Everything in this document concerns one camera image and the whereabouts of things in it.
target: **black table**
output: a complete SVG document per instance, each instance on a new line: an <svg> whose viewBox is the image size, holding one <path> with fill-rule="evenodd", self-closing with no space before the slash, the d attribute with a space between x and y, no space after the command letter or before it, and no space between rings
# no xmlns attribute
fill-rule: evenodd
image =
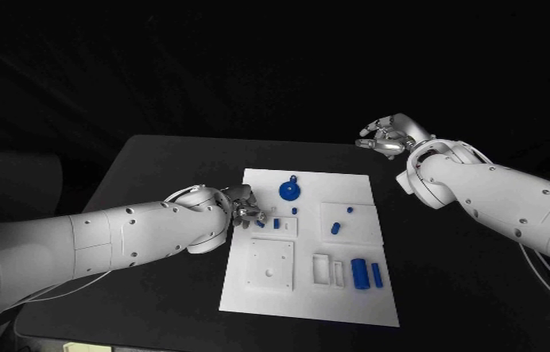
<svg viewBox="0 0 550 352"><path fill-rule="evenodd" d="M407 196L394 180L404 160L353 145L135 136L86 206L160 200L193 184L224 188L241 183L244 168L369 175L401 328L218 311L229 233L213 252L115 271L27 304L16 332L189 351L547 350L550 295L517 244L456 203L434 211Z"/></svg>

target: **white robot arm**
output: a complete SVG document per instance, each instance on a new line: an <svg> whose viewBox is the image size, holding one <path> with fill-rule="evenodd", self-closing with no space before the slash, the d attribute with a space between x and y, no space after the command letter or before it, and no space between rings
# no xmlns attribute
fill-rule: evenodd
<svg viewBox="0 0 550 352"><path fill-rule="evenodd" d="M540 253L550 255L550 181L493 164L463 141L437 139L404 114L372 122L358 147L390 160L410 151L397 176L408 194L434 209L457 201L475 221Z"/></svg>
<svg viewBox="0 0 550 352"><path fill-rule="evenodd" d="M264 221L248 185L196 185L164 201L0 224L0 312L68 280L141 265L185 248L206 253L228 225Z"/></svg>

